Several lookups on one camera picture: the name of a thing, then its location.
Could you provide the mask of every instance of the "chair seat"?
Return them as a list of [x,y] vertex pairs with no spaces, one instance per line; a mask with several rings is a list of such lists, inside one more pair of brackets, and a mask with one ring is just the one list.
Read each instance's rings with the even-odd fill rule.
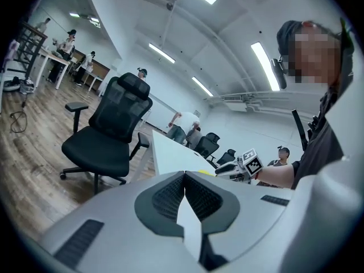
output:
[[125,177],[129,173],[129,145],[90,126],[67,139],[62,152],[75,165],[91,173],[110,177]]

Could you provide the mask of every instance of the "black metal rack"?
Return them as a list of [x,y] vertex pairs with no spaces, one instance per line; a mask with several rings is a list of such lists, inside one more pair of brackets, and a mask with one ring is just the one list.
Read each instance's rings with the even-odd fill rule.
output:
[[25,78],[28,79],[34,61],[39,53],[40,47],[43,45],[46,38],[48,37],[43,33],[39,32],[33,26],[29,25],[26,22],[20,22],[20,32],[18,37],[16,38],[20,46],[17,51],[18,57],[17,59],[14,59],[14,61],[21,63],[25,70],[20,70],[20,69],[7,69],[7,70],[13,72],[25,73]]

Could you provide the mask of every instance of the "man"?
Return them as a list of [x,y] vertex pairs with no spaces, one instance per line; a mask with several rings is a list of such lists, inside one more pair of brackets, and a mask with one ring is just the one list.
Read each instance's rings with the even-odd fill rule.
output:
[[142,79],[144,82],[146,81],[146,77],[148,75],[148,72],[146,69],[138,68],[138,77]]
[[86,69],[88,66],[92,65],[92,58],[95,57],[95,52],[92,51],[91,53],[89,53],[88,55],[85,56],[83,62],[81,63],[81,65],[78,68],[78,72],[75,75],[75,83],[78,86],[82,86],[81,81],[82,81],[82,77],[84,76]]
[[256,179],[295,189],[302,177],[317,174],[323,166],[343,156],[325,118],[353,79],[353,42],[343,20],[341,25],[340,37],[309,21],[287,21],[278,31],[279,52],[288,63],[288,72],[296,76],[296,81],[305,76],[313,78],[315,83],[327,84],[328,91],[321,99],[318,124],[301,160],[280,167],[265,167]]
[[171,129],[167,133],[167,138],[182,144],[189,131],[194,131],[199,125],[200,120],[194,114],[190,112],[177,112],[168,124],[168,127],[171,127]]
[[[280,146],[280,149],[278,150],[278,158],[279,158],[279,160],[270,161],[267,166],[268,167],[269,166],[274,166],[274,167],[285,166],[285,165],[287,165],[288,157],[289,157],[289,149],[288,148],[283,148],[282,146]],[[263,181],[260,181],[257,184],[257,186],[268,186],[268,187],[278,188],[278,186],[271,185],[271,184],[267,184],[267,183],[265,183]]]
[[49,21],[51,21],[51,19],[50,18],[47,18],[44,22],[40,22],[40,23],[38,23],[36,26],[35,26],[35,28],[39,31],[39,32],[41,32],[42,34],[46,31],[46,29],[47,29],[47,23],[49,22]]
[[200,127],[198,127],[196,130],[193,129],[190,130],[186,136],[187,147],[190,148],[191,150],[194,150],[201,138],[202,138],[202,133]]

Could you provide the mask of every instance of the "chair armrest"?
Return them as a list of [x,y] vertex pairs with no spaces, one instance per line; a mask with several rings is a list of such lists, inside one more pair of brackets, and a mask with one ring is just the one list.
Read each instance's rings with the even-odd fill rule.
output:
[[137,151],[139,151],[140,147],[149,148],[149,140],[146,135],[138,133],[138,139],[138,143],[129,156],[129,161],[135,156]]
[[89,106],[83,102],[70,102],[67,103],[65,108],[70,112],[81,111],[87,109]]
[[138,139],[141,147],[149,148],[149,140],[145,134],[138,133]]
[[89,106],[85,103],[82,102],[71,102],[71,103],[67,103],[65,108],[70,111],[70,112],[74,112],[75,113],[75,117],[73,119],[73,133],[77,133],[78,131],[78,122],[80,121],[80,113],[81,110],[87,109]]

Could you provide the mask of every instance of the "black pants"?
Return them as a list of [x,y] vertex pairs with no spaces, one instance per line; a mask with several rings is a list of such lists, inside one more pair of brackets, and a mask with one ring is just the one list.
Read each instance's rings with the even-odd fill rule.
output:
[[82,82],[82,77],[84,76],[85,72],[86,72],[86,69],[84,69],[83,67],[80,67],[77,74],[75,75],[75,83],[80,84]]
[[[69,58],[68,53],[65,53],[63,51],[59,51],[59,53],[62,55],[64,60],[66,60],[66,61],[68,60],[68,58]],[[48,76],[48,79],[50,79],[53,83],[56,82],[58,74],[61,71],[62,66],[64,66],[66,68],[66,66],[64,64],[61,64],[60,62],[55,61],[55,64]]]

